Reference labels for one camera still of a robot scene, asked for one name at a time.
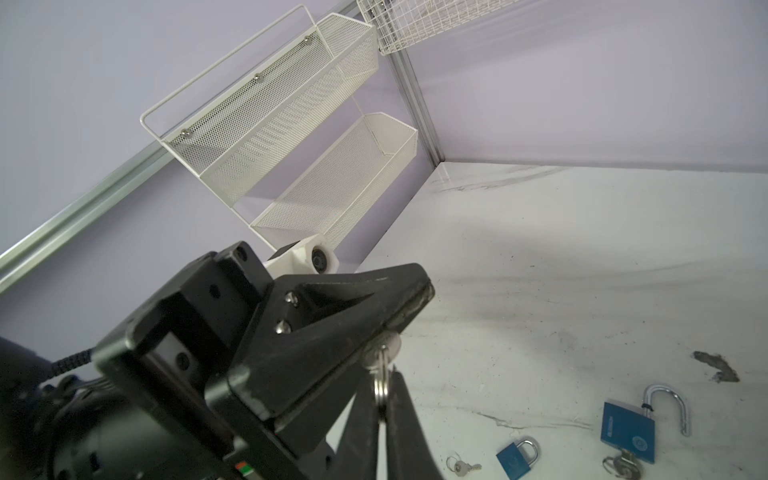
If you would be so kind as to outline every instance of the wire basket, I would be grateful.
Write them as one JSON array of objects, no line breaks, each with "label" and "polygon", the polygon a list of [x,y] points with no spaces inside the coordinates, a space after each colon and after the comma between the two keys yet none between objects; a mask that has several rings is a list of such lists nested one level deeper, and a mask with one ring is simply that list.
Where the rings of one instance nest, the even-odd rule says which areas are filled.
[{"label": "wire basket", "polygon": [[418,131],[363,115],[251,224],[272,248],[322,233],[331,248],[416,156]]},{"label": "wire basket", "polygon": [[357,5],[376,26],[379,50],[387,55],[517,1],[357,0]]},{"label": "wire basket", "polygon": [[[303,9],[311,26],[160,136],[147,116]],[[141,124],[232,207],[379,67],[371,25],[299,5],[141,115]]]}]

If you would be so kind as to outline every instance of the white table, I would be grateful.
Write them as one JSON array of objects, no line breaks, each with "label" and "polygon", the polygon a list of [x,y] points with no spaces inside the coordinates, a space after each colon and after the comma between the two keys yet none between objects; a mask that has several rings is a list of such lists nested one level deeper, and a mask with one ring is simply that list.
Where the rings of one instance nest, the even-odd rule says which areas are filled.
[{"label": "white table", "polygon": [[506,479],[495,455],[523,435],[542,447],[526,480],[611,478],[603,402],[653,382],[693,435],[657,394],[644,478],[764,478],[768,175],[442,164],[360,271],[409,262],[437,294],[395,364],[446,478],[459,454],[483,465],[465,478]]}]

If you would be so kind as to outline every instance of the metal shackle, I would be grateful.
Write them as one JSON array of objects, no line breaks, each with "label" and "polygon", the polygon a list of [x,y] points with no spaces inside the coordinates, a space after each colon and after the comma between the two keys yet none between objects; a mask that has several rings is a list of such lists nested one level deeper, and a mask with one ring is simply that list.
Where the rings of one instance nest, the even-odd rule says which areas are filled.
[{"label": "metal shackle", "polygon": [[686,437],[690,437],[690,408],[688,407],[688,404],[685,403],[685,400],[683,400],[683,397],[675,392],[669,385],[654,383],[653,385],[646,387],[645,392],[643,392],[643,410],[645,411],[645,416],[650,418],[650,413],[653,412],[651,401],[654,399],[654,393],[656,392],[669,393],[675,400],[677,400],[677,404],[680,406],[680,433]]}]

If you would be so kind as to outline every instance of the circular logo on padlock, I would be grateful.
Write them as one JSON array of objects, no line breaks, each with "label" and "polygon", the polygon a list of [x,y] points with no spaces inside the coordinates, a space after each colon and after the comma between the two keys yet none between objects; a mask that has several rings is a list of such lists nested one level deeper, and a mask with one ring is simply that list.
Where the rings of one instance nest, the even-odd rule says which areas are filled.
[{"label": "circular logo on padlock", "polygon": [[632,437],[632,445],[641,452],[648,450],[648,442],[646,442],[643,437]]}]

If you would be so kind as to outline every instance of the small blue padlock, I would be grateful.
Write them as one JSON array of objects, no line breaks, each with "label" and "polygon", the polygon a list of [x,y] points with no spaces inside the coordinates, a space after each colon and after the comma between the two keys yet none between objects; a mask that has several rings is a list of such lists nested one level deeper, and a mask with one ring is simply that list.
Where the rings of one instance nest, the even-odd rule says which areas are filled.
[{"label": "small blue padlock", "polygon": [[603,408],[603,428],[600,439],[617,449],[633,453],[640,460],[654,463],[656,423],[650,417],[650,413],[654,410],[650,403],[656,392],[669,393],[677,400],[680,405],[680,431],[683,435],[690,436],[688,405],[672,387],[656,383],[645,389],[641,412],[631,409],[632,407],[606,402]]},{"label": "small blue padlock", "polygon": [[[525,458],[523,455],[521,450],[523,445],[530,445],[533,448],[534,454],[531,458]],[[518,478],[531,471],[531,467],[538,460],[538,455],[538,443],[530,437],[525,437],[519,442],[515,442],[501,450],[496,454],[496,458],[502,464],[502,468],[507,473],[509,480],[518,480]]]}]

